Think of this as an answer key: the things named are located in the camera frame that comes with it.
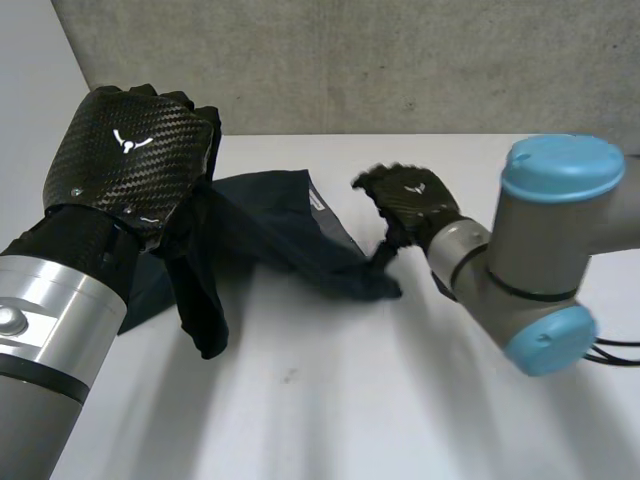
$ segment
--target robotic arm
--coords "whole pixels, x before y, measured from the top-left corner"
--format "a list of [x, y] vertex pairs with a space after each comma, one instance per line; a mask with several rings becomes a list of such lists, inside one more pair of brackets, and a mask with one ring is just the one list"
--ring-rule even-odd
[[126, 314], [138, 255], [180, 261], [219, 141], [217, 110], [181, 92], [104, 87], [78, 108], [44, 219], [0, 254], [0, 477], [51, 475]]
[[640, 247], [638, 185], [640, 163], [603, 140], [532, 137], [508, 155], [490, 234], [429, 170], [378, 166], [354, 182], [389, 224], [378, 256], [419, 245], [440, 291], [532, 376], [594, 345], [595, 321], [576, 294], [591, 255]]

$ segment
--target black cable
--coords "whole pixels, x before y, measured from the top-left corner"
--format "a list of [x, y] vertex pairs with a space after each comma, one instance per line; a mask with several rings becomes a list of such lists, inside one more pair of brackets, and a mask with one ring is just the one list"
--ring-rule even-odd
[[640, 347], [640, 342], [620, 342], [618, 340], [607, 340], [606, 338], [596, 338], [596, 343], [610, 347]]
[[602, 357], [604, 358], [590, 354], [585, 355], [584, 358], [591, 362], [615, 367], [640, 367], [640, 360], [627, 360], [625, 358], [616, 357], [615, 355], [611, 355], [610, 353], [605, 352], [604, 350], [596, 346], [592, 347], [592, 350], [602, 355]]

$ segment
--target carbon fiber cover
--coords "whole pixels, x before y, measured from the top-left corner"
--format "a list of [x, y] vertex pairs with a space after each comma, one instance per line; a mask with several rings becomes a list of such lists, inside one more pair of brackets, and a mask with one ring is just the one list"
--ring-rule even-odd
[[352, 185], [364, 189], [382, 217], [409, 233], [415, 233], [434, 214], [460, 210], [442, 180], [426, 168], [376, 165]]
[[115, 87], [91, 92], [49, 170], [45, 209], [76, 204], [101, 210], [126, 223], [151, 250], [173, 210], [207, 172], [215, 128], [173, 98]]

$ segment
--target black band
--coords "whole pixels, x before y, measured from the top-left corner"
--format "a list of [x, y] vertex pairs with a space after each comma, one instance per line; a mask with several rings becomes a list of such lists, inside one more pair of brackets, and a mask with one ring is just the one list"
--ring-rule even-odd
[[453, 272], [451, 272], [451, 278], [449, 279], [449, 285], [451, 285], [451, 290], [452, 291], [453, 291], [453, 288], [454, 288], [454, 286], [456, 284], [456, 280], [458, 279], [458, 275], [460, 274], [460, 272], [462, 271], [464, 266], [467, 263], [469, 263], [470, 260], [473, 260], [478, 255], [480, 255], [482, 252], [485, 252], [488, 247], [489, 247], [488, 243], [485, 243], [484, 245], [480, 245], [479, 247], [476, 247], [473, 250], [471, 250], [469, 253], [467, 253], [462, 258], [462, 260], [460, 260], [458, 262], [458, 265], [456, 265], [456, 268], [454, 268]]
[[84, 405], [84, 401], [89, 395], [89, 387], [77, 378], [46, 365], [5, 353], [0, 353], [0, 375], [60, 393], [80, 405]]
[[126, 303], [140, 245], [117, 220], [91, 208], [52, 210], [0, 255], [41, 258], [78, 270], [116, 292]]
[[553, 293], [553, 294], [545, 294], [545, 293], [531, 293], [525, 292], [524, 290], [520, 290], [518, 288], [512, 287], [511, 285], [507, 285], [502, 280], [500, 280], [496, 275], [491, 273], [491, 271], [487, 268], [487, 275], [493, 283], [507, 292], [509, 295], [515, 295], [516, 297], [524, 298], [526, 300], [534, 300], [536, 302], [546, 302], [546, 303], [555, 303], [562, 302], [564, 300], [569, 300], [576, 296], [578, 293], [578, 289], [571, 290], [569, 292], [564, 293]]

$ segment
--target white wall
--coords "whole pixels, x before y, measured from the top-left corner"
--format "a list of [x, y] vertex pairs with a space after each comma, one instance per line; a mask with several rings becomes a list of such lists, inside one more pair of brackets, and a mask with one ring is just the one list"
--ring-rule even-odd
[[0, 3], [0, 245], [42, 218], [42, 186], [89, 91], [47, 0]]

